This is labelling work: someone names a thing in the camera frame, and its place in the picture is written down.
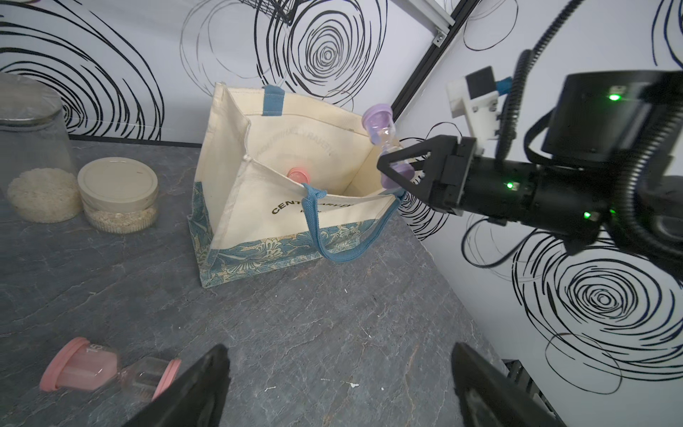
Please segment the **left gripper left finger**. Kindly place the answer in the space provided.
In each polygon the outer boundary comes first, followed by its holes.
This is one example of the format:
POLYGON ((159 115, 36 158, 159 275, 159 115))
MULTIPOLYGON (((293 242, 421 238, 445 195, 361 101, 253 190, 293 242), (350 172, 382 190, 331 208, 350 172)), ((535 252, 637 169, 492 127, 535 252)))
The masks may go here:
POLYGON ((218 426, 231 384, 230 368, 228 348, 215 345, 125 427, 218 426))

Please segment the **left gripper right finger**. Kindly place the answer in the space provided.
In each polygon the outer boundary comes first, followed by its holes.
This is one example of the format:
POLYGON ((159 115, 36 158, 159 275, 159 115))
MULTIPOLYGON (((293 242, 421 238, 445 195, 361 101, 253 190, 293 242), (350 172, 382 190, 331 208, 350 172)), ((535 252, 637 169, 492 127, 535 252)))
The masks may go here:
POLYGON ((562 425, 467 343, 455 344, 451 369, 464 425, 562 425))

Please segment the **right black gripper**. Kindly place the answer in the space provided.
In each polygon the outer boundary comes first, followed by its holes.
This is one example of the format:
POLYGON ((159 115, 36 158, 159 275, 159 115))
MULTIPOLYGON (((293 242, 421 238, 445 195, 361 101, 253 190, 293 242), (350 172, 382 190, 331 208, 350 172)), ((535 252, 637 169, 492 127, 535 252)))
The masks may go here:
POLYGON ((495 222, 519 222, 547 231, 577 254, 595 242, 609 220, 604 186, 585 171, 474 154, 476 141, 438 135, 380 156, 377 169, 398 188, 442 213, 460 211, 495 222), (398 167, 422 173, 418 183, 398 167))

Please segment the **purple hourglass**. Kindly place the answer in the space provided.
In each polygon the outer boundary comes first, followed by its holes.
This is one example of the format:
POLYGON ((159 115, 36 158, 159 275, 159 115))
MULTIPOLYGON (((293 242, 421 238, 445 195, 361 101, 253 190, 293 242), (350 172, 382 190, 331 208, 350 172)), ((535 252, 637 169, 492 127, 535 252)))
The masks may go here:
MULTIPOLYGON (((403 149, 396 137, 391 105, 380 103, 370 107, 362 116, 361 121, 371 143, 381 147, 381 156, 403 149)), ((392 164, 391 168, 409 181, 414 178, 414 167, 405 160, 392 164)), ((398 183, 395 183, 384 173, 381 174, 381 183, 384 190, 396 191, 399 189, 398 183)))

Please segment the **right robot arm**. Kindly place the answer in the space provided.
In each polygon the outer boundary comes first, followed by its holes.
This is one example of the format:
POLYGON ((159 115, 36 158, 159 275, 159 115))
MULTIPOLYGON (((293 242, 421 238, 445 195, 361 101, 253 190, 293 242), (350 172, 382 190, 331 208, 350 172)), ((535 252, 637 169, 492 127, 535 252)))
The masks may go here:
POLYGON ((682 180, 668 175, 682 128, 679 71, 570 75, 557 105, 526 132, 526 160, 509 159, 524 72, 469 74, 451 93, 467 137, 438 135, 381 156, 381 173, 443 214, 518 222, 578 254, 606 231, 622 251, 682 275, 682 180))

